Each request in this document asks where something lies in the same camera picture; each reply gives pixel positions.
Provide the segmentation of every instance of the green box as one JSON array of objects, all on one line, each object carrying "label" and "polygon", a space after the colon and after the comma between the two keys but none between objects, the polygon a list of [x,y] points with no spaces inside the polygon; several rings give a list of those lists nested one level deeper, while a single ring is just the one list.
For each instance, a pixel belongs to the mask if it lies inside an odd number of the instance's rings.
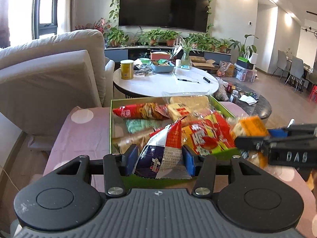
[{"label": "green box", "polygon": [[[141,103],[158,103],[165,104],[165,97],[144,97],[144,98],[129,98],[129,99],[117,99],[111,101],[111,112],[110,112],[110,153],[115,149],[112,145],[112,138],[115,135],[115,120],[112,113],[112,109],[118,108],[120,106],[132,105],[132,104],[141,104]],[[233,117],[234,115],[227,110],[222,104],[220,104],[213,96],[209,96],[209,102],[215,107],[216,110],[220,111],[225,118]],[[230,160],[233,155],[240,155],[240,151],[236,148],[224,150],[220,153],[213,154],[218,160]],[[122,178],[127,189],[132,187],[138,188],[164,188],[164,187],[174,187],[179,184],[183,184],[185,187],[190,188],[193,183],[193,179],[147,179],[142,178],[136,175],[131,175],[129,177]]]}]

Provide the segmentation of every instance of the white polka dot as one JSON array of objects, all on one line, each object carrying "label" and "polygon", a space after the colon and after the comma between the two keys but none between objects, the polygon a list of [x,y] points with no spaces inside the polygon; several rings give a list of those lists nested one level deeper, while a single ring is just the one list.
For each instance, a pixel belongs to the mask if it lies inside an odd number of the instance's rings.
[{"label": "white polka dot", "polygon": [[295,177],[294,168],[282,167],[282,172],[278,175],[283,181],[292,181]]},{"label": "white polka dot", "polygon": [[69,162],[69,161],[63,161],[63,162],[61,162],[61,163],[58,163],[58,164],[54,167],[53,171],[56,170],[57,168],[59,168],[59,167],[65,165],[65,164],[68,163],[68,162]]},{"label": "white polka dot", "polygon": [[312,221],[312,232],[315,237],[317,237],[317,215],[314,216]]},{"label": "white polka dot", "polygon": [[94,113],[89,109],[81,109],[76,111],[70,117],[75,123],[86,123],[89,122],[94,117]]}]

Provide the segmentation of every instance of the television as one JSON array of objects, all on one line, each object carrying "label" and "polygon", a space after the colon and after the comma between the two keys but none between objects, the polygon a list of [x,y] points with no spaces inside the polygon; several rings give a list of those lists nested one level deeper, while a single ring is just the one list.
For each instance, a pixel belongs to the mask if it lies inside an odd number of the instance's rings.
[{"label": "television", "polygon": [[120,0],[119,26],[206,32],[208,0]]}]

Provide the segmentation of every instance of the white wall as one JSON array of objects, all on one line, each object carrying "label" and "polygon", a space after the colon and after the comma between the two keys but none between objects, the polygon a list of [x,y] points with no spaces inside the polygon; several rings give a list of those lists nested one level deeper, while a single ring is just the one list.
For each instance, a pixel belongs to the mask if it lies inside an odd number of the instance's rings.
[{"label": "white wall", "polygon": [[[282,8],[278,7],[275,42],[268,73],[272,74],[276,69],[278,50],[286,51],[291,48],[293,55],[297,53],[300,31],[301,26],[297,21],[290,17]],[[281,70],[278,69],[275,74],[281,74]]]},{"label": "white wall", "polygon": [[258,59],[256,67],[267,72],[270,65],[272,51],[274,47],[278,7],[265,4],[258,5],[256,19],[256,36],[254,39]]},{"label": "white wall", "polygon": [[[232,38],[244,42],[245,34],[255,34],[258,0],[213,0],[211,22],[212,35],[216,38]],[[248,38],[248,45],[253,44]]]},{"label": "white wall", "polygon": [[[93,23],[101,17],[109,16],[111,0],[78,0],[77,25]],[[213,0],[211,22],[215,25],[211,32],[217,38],[233,38],[244,41],[245,34],[254,34],[256,27],[257,0]],[[136,32],[138,28],[125,28]],[[253,37],[248,39],[253,44]]]},{"label": "white wall", "polygon": [[299,37],[299,44],[296,57],[302,59],[304,63],[313,67],[315,59],[317,58],[317,39],[313,33],[305,32],[301,29]]},{"label": "white wall", "polygon": [[14,143],[21,133],[21,129],[15,126],[0,113],[0,165],[4,166],[13,148]]}]

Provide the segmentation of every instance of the window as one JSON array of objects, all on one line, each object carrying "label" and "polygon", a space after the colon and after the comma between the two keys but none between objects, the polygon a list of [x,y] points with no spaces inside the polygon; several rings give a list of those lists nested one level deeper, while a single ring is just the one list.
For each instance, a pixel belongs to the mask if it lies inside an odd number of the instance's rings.
[{"label": "window", "polygon": [[57,0],[33,0],[33,39],[57,34]]}]

